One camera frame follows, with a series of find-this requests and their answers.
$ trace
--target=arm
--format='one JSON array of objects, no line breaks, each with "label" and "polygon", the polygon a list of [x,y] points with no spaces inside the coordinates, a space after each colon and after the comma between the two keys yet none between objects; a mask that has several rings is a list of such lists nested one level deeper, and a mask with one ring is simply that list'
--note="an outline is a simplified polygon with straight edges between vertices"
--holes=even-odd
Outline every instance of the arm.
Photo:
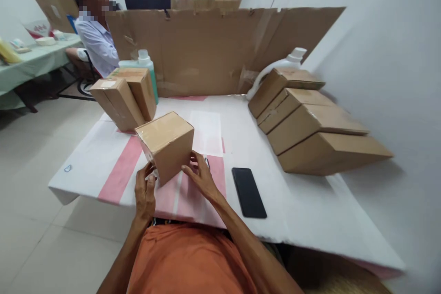
[{"label": "arm", "polygon": [[130,227],[127,239],[124,242],[109,273],[104,278],[97,294],[125,294],[129,285],[130,275],[136,254],[144,232],[152,220],[156,208],[154,196],[155,177],[150,175],[148,181],[145,178],[154,170],[148,163],[145,168],[136,174],[136,216]]},{"label": "arm", "polygon": [[303,293],[294,279],[248,229],[219,192],[202,155],[193,152],[191,161],[197,163],[194,168],[198,173],[195,174],[186,165],[182,166],[182,170],[194,181],[225,223],[258,290],[265,294]]},{"label": "arm", "polygon": [[116,48],[113,44],[107,42],[102,35],[89,26],[76,25],[78,34],[88,51],[96,53],[107,63],[118,66],[119,58]]}]

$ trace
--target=smartphone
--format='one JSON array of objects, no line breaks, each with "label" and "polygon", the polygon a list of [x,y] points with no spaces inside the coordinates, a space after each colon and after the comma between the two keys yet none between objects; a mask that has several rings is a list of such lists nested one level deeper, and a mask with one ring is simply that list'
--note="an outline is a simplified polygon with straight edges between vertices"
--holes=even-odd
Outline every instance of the smartphone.
[{"label": "smartphone", "polygon": [[259,190],[254,181],[251,169],[232,168],[237,195],[239,196],[240,208],[245,217],[266,218],[265,207],[260,198]]}]

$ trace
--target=brown cardboard box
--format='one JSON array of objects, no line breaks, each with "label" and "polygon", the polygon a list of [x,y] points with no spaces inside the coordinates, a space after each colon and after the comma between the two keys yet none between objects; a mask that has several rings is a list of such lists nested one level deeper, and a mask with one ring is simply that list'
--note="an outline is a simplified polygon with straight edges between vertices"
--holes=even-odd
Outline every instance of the brown cardboard box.
[{"label": "brown cardboard box", "polygon": [[175,112],[136,128],[136,133],[147,160],[156,164],[161,185],[190,163],[194,128]]},{"label": "brown cardboard box", "polygon": [[325,85],[306,70],[274,68],[260,85],[248,108],[258,118],[265,108],[285,87],[305,90],[319,90]]},{"label": "brown cardboard box", "polygon": [[75,0],[35,0],[54,29],[75,33],[66,15],[77,18],[79,9]]},{"label": "brown cardboard box", "polygon": [[89,91],[121,131],[134,131],[145,123],[124,79],[100,79]]},{"label": "brown cardboard box", "polygon": [[371,136],[319,132],[287,150],[278,159],[286,172],[332,175],[393,156]]},{"label": "brown cardboard box", "polygon": [[116,68],[109,78],[124,78],[129,84],[136,103],[146,122],[155,117],[156,102],[153,92],[152,78],[147,68]]},{"label": "brown cardboard box", "polygon": [[302,104],[335,106],[335,103],[319,91],[285,88],[260,114],[257,125],[268,134]]},{"label": "brown cardboard box", "polygon": [[239,9],[241,0],[170,0],[171,9],[177,10],[209,10],[219,8],[221,10]]},{"label": "brown cardboard box", "polygon": [[106,19],[120,60],[148,50],[159,96],[229,95],[247,93],[254,73],[295,47],[306,48],[307,59],[343,10],[130,10]]},{"label": "brown cardboard box", "polygon": [[369,130],[338,106],[302,105],[268,134],[268,140],[280,155],[316,132],[365,136]]}]

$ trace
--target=white bowl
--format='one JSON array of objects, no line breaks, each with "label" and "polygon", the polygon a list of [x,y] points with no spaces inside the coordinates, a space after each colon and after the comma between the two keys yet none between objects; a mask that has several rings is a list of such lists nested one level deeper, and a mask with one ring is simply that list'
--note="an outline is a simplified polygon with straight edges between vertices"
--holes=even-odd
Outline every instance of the white bowl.
[{"label": "white bowl", "polygon": [[53,37],[38,38],[35,40],[35,42],[40,46],[52,46],[57,43]]}]

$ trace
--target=white shirt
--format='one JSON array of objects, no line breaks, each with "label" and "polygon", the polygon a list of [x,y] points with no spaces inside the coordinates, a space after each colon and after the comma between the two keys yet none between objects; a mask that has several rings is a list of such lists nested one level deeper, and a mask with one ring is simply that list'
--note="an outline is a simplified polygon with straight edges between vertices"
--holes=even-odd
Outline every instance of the white shirt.
[{"label": "white shirt", "polygon": [[75,28],[90,56],[93,66],[103,78],[118,68],[118,53],[112,35],[88,11],[80,11]]}]

